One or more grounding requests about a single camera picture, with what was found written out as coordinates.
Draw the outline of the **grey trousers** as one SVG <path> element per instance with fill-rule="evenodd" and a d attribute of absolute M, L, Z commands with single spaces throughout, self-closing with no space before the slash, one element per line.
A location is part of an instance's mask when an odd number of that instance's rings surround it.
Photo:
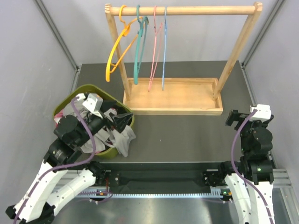
<path fill-rule="evenodd" d="M 76 109 L 79 111 L 81 117 L 85 117 L 87 112 L 89 112 L 83 105 L 83 100 L 75 101 L 74 105 Z M 77 117 L 71 103 L 67 104 L 65 108 L 62 110 L 64 116 L 66 115 L 73 115 Z M 117 149 L 119 154 L 122 154 L 124 157 L 128 156 L 128 149 L 131 140 L 135 139 L 136 135 L 132 128 L 126 125 L 125 129 L 119 133 L 116 130 L 106 131 L 104 128 L 99 130 L 94 135 L 94 140 L 96 144 L 96 153 L 104 152 L 105 146 L 108 148 Z M 83 146 L 81 146 L 81 150 L 84 153 L 91 153 L 93 151 L 92 142 L 88 140 Z"/>

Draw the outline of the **pink hanger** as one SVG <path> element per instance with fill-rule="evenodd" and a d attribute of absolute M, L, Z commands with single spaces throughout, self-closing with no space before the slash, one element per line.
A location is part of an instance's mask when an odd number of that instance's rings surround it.
<path fill-rule="evenodd" d="M 151 74 L 149 78 L 148 92 L 150 92 L 154 81 L 154 76 L 157 69 L 158 58 L 160 56 L 160 48 L 161 48 L 161 41 L 162 41 L 161 30 L 163 24 L 160 23 L 159 26 L 156 24 L 156 12 L 157 12 L 157 6 L 154 6 L 153 16 L 154 16 L 155 39 L 154 39 L 153 58 L 152 58 Z"/>

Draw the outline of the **yellow orange hanger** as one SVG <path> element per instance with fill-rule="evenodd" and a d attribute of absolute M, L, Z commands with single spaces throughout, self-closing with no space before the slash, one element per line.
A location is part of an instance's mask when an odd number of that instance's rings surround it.
<path fill-rule="evenodd" d="M 127 46 L 127 48 L 122 52 L 122 50 L 121 50 L 121 40 L 130 33 L 131 25 L 135 21 L 137 21 L 137 19 L 133 19 L 129 23 L 126 23 L 126 21 L 123 20 L 122 13 L 123 13 L 124 8 L 126 8 L 126 7 L 127 7 L 127 5 L 122 5 L 119 8 L 119 11 L 118 11 L 119 20 L 124 25 L 124 28 L 120 32 L 120 34 L 118 34 L 118 32 L 117 32 L 117 28 L 112 27 L 112 22 L 113 22 L 114 17 L 112 16 L 111 20 L 109 20 L 107 18 L 108 26 L 112 29 L 111 34 L 112 35 L 116 34 L 116 37 L 115 37 L 115 40 L 114 40 L 114 45 L 111 49 L 111 52 L 110 52 L 108 60 L 107 60 L 107 65 L 106 65 L 105 79 L 106 79 L 107 82 L 110 82 L 111 74 L 114 73 L 117 68 L 122 67 L 121 64 L 123 62 L 124 56 L 126 55 L 128 50 L 131 48 L 132 44 L 137 39 L 137 35 L 136 35 L 134 37 L 134 39 L 131 41 L 131 43 Z"/>

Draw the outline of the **teal hanger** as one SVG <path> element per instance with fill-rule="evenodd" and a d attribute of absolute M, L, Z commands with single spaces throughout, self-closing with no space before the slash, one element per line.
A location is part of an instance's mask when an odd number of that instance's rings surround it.
<path fill-rule="evenodd" d="M 149 24 L 149 20 L 147 16 L 141 18 L 140 16 L 140 5 L 136 7 L 136 17 L 139 23 L 139 30 L 137 32 L 137 44 L 135 50 L 135 61 L 134 61 L 134 71 L 133 71 L 133 80 L 134 84 L 138 84 L 138 75 L 140 72 L 142 58 L 145 49 L 145 41 L 147 36 L 147 28 Z"/>

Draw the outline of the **blue hanger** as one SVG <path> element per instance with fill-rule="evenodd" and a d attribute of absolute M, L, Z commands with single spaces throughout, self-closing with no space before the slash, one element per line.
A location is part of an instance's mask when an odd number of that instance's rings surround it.
<path fill-rule="evenodd" d="M 164 91 L 165 85 L 165 64 L 166 64 L 166 54 L 167 54 L 167 6 L 164 9 L 164 57 L 163 57 L 163 73 L 162 73 L 162 90 Z"/>

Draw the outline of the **pink camouflage trousers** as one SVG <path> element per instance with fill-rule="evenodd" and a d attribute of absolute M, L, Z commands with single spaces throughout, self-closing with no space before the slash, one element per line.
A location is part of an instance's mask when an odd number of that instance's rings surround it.
<path fill-rule="evenodd" d="M 60 111 L 59 113 L 57 113 L 55 116 L 54 116 L 54 121 L 56 123 L 56 126 L 58 125 L 60 119 L 63 117 L 63 112 Z"/>

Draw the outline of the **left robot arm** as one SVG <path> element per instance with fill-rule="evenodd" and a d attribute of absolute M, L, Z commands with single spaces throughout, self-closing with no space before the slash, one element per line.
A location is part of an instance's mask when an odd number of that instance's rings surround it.
<path fill-rule="evenodd" d="M 61 209 L 90 186 L 105 182 L 106 172 L 92 158 L 96 153 L 95 134 L 107 127 L 117 133 L 125 130 L 132 119 L 131 112 L 120 115 L 88 113 L 63 116 L 54 134 L 40 169 L 26 192 L 6 214 L 15 223 L 50 224 Z"/>

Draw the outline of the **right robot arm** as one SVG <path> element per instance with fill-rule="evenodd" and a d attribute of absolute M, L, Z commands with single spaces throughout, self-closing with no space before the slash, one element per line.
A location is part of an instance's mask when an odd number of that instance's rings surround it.
<path fill-rule="evenodd" d="M 267 129 L 274 116 L 269 105 L 251 106 L 249 113 L 232 110 L 225 122 L 236 122 L 230 157 L 220 165 L 218 179 L 228 186 L 239 223 L 273 224 L 273 165 L 269 152 L 272 133 Z"/>

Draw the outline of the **olive green plastic basket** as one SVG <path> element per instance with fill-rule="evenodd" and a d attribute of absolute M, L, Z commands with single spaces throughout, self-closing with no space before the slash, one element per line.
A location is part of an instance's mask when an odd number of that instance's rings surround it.
<path fill-rule="evenodd" d="M 102 97 L 104 100 L 115 100 L 116 101 L 116 105 L 123 108 L 126 112 L 132 112 L 132 110 L 127 107 L 126 105 L 124 105 L 121 101 L 117 100 L 116 98 L 114 98 L 113 96 L 111 96 L 110 94 L 108 94 L 106 91 L 100 89 L 99 87 L 93 85 L 93 84 L 85 84 L 82 85 L 80 87 L 78 87 L 73 93 L 71 93 L 69 96 L 67 96 L 54 110 L 53 112 L 53 118 L 54 116 L 59 113 L 60 111 L 62 111 L 65 106 L 67 104 L 69 104 L 71 102 L 71 100 L 78 94 L 80 93 L 96 93 L 98 94 L 100 97 Z M 116 155 L 118 154 L 118 151 L 116 148 L 107 148 L 105 151 L 103 152 L 98 152 L 96 153 L 96 155 L 99 158 L 102 159 L 112 159 L 114 158 Z"/>

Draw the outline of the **wooden clothes rack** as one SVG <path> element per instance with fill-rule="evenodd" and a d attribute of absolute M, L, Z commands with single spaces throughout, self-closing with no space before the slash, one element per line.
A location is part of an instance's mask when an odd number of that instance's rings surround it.
<path fill-rule="evenodd" d="M 106 18 L 111 20 L 118 16 L 120 7 L 105 5 Z M 156 16 L 164 15 L 165 7 L 157 7 Z M 166 78 L 164 91 L 162 77 L 154 77 L 150 92 L 150 78 L 138 77 L 134 84 L 133 77 L 126 73 L 124 62 L 120 70 L 124 97 L 123 103 L 138 115 L 221 115 L 223 105 L 221 91 L 254 28 L 263 5 L 255 2 L 252 6 L 196 6 L 168 7 L 168 15 L 246 15 L 247 19 L 237 38 L 234 48 L 219 78 Z M 154 7 L 140 7 L 140 16 L 153 16 Z M 123 16 L 136 17 L 136 7 L 126 7 Z M 113 18 L 112 27 L 116 27 Z"/>

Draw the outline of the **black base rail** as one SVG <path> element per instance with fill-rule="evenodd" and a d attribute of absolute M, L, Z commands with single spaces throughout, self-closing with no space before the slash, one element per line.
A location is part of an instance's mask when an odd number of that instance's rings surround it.
<path fill-rule="evenodd" d="M 107 173 L 103 183 L 114 194 L 210 193 L 225 189 L 223 181 L 210 181 L 200 170 L 121 170 Z"/>

